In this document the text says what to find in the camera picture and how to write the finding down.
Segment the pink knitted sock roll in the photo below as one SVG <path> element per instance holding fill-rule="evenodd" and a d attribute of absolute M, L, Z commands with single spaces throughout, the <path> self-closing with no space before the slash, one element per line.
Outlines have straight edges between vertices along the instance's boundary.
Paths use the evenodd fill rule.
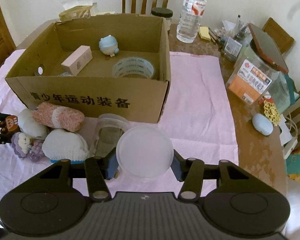
<path fill-rule="evenodd" d="M 42 125 L 69 132 L 77 132 L 85 119 L 81 111 L 48 102 L 41 103 L 32 111 L 32 117 Z"/>

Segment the blue figurine toy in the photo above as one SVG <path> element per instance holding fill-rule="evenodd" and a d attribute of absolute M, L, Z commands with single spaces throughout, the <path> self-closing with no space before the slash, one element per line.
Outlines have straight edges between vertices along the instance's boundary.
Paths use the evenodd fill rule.
<path fill-rule="evenodd" d="M 117 40 L 112 35 L 101 38 L 98 45 L 100 51 L 110 57 L 114 57 L 119 52 Z"/>

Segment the clear pen holder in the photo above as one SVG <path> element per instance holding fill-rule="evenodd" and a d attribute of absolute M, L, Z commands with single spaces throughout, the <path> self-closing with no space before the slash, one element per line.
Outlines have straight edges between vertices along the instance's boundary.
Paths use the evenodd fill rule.
<path fill-rule="evenodd" d="M 248 24 L 241 20 L 241 15 L 238 15 L 234 28 L 226 36 L 223 55 L 230 61 L 236 61 L 241 50 L 248 45 L 249 35 Z"/>

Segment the yellow sticky notes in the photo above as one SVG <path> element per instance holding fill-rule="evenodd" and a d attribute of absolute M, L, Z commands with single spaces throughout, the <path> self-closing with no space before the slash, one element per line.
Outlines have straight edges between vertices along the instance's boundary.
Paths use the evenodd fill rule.
<path fill-rule="evenodd" d="M 200 38 L 203 40 L 207 40 L 207 41 L 211 40 L 208 27 L 199 27 L 198 34 Z"/>

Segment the long pink box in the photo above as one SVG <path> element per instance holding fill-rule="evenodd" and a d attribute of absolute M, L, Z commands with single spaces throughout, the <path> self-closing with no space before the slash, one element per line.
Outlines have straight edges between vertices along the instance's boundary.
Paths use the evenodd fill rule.
<path fill-rule="evenodd" d="M 93 59 L 91 48 L 81 45 L 71 53 L 61 65 L 67 69 L 73 76 L 77 74 Z"/>

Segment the white sock blue stripe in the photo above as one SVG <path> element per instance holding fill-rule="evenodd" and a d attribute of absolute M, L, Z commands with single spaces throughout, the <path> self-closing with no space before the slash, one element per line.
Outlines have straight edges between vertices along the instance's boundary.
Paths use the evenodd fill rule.
<path fill-rule="evenodd" d="M 89 157 L 86 140 L 78 133 L 63 129 L 51 131 L 42 144 L 42 150 L 51 161 L 69 159 L 82 162 Z"/>

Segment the pink tablecloth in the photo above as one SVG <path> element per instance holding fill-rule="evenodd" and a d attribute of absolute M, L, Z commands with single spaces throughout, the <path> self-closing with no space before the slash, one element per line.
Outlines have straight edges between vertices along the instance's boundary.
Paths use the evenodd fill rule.
<path fill-rule="evenodd" d="M 18 114 L 25 106 L 5 81 L 7 73 L 25 50 L 16 50 L 0 68 L 0 112 Z M 226 159 L 238 165 L 238 146 L 234 120 L 226 94 L 219 59 L 170 52 L 171 87 L 158 124 L 131 122 L 130 126 L 147 125 L 167 135 L 183 158 L 194 157 L 208 164 Z M 20 159 L 10 144 L 0 146 L 0 200 L 10 190 L 50 166 L 44 158 L 33 163 Z M 181 183 L 172 170 L 153 181 L 140 181 L 119 172 L 107 181 L 113 196 L 117 191 L 175 192 Z"/>

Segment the tissue box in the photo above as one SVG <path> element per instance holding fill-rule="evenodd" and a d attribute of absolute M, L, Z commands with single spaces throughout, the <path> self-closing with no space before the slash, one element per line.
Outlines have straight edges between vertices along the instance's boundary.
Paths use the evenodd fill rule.
<path fill-rule="evenodd" d="M 58 15 L 61 22 L 68 22 L 79 18 L 90 18 L 95 15 L 95 9 L 97 3 L 91 5 L 74 5 L 65 3 L 63 5 L 64 10 Z"/>

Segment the clear jar with brown sock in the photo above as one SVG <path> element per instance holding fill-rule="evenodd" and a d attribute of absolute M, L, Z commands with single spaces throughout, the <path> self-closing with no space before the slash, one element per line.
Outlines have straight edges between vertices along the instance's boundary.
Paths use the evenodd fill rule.
<path fill-rule="evenodd" d="M 129 129 L 128 120 L 119 115 L 107 113 L 98 117 L 89 154 L 97 159 L 97 165 L 105 180 L 117 176 L 119 167 L 116 158 L 117 143 Z"/>

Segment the black lid glass jar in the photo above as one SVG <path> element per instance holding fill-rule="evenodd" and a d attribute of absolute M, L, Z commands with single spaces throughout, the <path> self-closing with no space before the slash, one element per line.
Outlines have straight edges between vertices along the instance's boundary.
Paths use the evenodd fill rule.
<path fill-rule="evenodd" d="M 167 9 L 167 8 L 162 8 L 162 7 L 153 7 L 151 9 L 151 15 L 165 18 L 166 22 L 167 22 L 167 28 L 168 28 L 168 30 L 170 30 L 171 20 L 173 17 L 172 10 Z"/>

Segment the brown tablet lid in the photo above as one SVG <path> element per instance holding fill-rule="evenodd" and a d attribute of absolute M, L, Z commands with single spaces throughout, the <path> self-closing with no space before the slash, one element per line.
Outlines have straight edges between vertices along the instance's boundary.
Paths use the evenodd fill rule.
<path fill-rule="evenodd" d="M 286 62 L 274 40 L 256 25 L 249 23 L 248 27 L 259 57 L 272 68 L 288 74 Z"/>

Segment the gold ornament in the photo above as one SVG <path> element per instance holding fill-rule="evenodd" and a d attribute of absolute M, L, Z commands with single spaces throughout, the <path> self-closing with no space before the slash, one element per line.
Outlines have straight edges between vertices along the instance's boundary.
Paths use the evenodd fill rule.
<path fill-rule="evenodd" d="M 277 126 L 281 121 L 281 114 L 277 110 L 274 103 L 269 101 L 263 102 L 263 109 L 265 117 L 274 125 Z"/>

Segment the water bottle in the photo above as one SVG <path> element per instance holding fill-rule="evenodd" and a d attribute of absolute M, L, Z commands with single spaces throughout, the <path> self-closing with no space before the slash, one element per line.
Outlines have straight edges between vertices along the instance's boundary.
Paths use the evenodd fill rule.
<path fill-rule="evenodd" d="M 192 43 L 198 34 L 200 19 L 206 7 L 206 0 L 183 0 L 177 39 L 183 43 Z"/>

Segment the red bear toy car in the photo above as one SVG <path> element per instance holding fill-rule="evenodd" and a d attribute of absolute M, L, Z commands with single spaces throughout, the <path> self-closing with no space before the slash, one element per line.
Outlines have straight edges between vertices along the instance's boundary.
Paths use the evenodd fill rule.
<path fill-rule="evenodd" d="M 13 135 L 20 132 L 18 125 L 18 117 L 16 115 L 9 115 L 5 120 L 0 121 L 0 133 L 4 135 Z"/>

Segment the brown cardboard box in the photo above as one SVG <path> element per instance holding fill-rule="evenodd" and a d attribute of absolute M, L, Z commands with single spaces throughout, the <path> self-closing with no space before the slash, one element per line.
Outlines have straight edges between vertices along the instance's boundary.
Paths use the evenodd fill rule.
<path fill-rule="evenodd" d="M 108 35 L 118 43 L 114 57 L 99 49 L 100 39 Z M 91 48 L 93 59 L 77 76 L 60 77 L 68 72 L 61 63 L 81 45 Z M 24 41 L 24 47 L 5 80 L 26 107 L 49 102 L 77 109 L 87 117 L 113 113 L 134 122 L 160 120 L 171 81 L 165 19 L 110 14 L 46 22 Z M 126 57 L 148 60 L 155 68 L 154 76 L 112 77 L 113 65 Z"/>

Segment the wooden chair far right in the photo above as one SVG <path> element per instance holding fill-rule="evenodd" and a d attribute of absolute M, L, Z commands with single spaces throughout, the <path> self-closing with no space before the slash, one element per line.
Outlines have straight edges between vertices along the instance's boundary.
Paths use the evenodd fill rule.
<path fill-rule="evenodd" d="M 294 43 L 291 37 L 273 18 L 268 18 L 262 30 L 267 33 L 276 43 L 281 54 L 290 50 Z"/>

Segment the clear tape roll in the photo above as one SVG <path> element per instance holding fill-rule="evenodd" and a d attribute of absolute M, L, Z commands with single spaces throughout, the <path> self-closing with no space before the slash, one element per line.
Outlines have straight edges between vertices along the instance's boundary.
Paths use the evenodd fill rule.
<path fill-rule="evenodd" d="M 151 79 L 155 68 L 148 60 L 140 57 L 126 57 L 115 63 L 111 69 L 112 77 L 139 75 Z"/>

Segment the purple crochet flower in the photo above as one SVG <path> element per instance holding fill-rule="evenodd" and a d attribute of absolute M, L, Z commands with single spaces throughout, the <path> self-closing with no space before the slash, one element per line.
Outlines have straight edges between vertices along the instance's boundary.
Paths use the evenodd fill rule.
<path fill-rule="evenodd" d="M 11 139 L 15 155 L 21 159 L 29 158 L 34 163 L 45 157 L 42 149 L 43 142 L 43 140 L 34 139 L 23 132 L 15 133 Z"/>

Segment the orange label plastic container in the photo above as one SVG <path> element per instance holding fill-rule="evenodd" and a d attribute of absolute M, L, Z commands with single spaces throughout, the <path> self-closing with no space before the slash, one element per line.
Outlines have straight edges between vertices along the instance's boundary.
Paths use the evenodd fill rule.
<path fill-rule="evenodd" d="M 226 53 L 237 54 L 234 71 L 226 88 L 247 105 L 257 102 L 283 74 L 283 71 L 272 67 L 260 57 L 253 41 L 246 47 L 226 44 L 224 50 Z"/>

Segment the light blue pebble object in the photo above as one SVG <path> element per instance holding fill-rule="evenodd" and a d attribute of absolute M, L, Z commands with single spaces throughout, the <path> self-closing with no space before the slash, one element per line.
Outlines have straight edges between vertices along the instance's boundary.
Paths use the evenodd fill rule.
<path fill-rule="evenodd" d="M 264 136 L 273 132 L 273 124 L 264 115 L 257 113 L 252 118 L 253 127 Z"/>

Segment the blue grey knitted sock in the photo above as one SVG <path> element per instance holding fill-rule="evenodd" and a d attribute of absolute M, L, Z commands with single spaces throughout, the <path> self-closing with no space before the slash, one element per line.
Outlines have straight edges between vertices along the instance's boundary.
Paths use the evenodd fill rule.
<path fill-rule="evenodd" d="M 62 74 L 59 74 L 60 77 L 67 77 L 67 76 L 73 76 L 71 73 L 69 72 L 63 72 Z"/>

